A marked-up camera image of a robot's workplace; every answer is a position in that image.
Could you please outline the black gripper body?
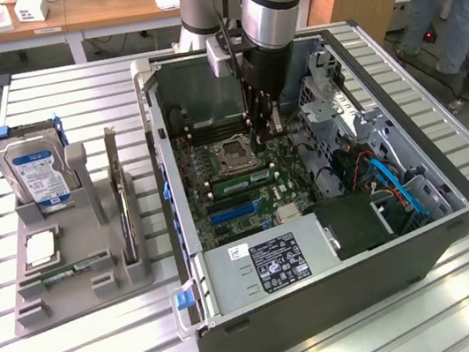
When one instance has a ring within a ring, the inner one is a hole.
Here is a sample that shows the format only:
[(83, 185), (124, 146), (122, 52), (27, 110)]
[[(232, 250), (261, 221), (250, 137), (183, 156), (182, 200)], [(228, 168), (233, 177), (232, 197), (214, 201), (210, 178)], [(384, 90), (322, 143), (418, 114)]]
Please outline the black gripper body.
[(252, 48), (243, 51), (242, 79), (255, 93), (278, 99), (286, 83), (294, 44), (280, 49)]

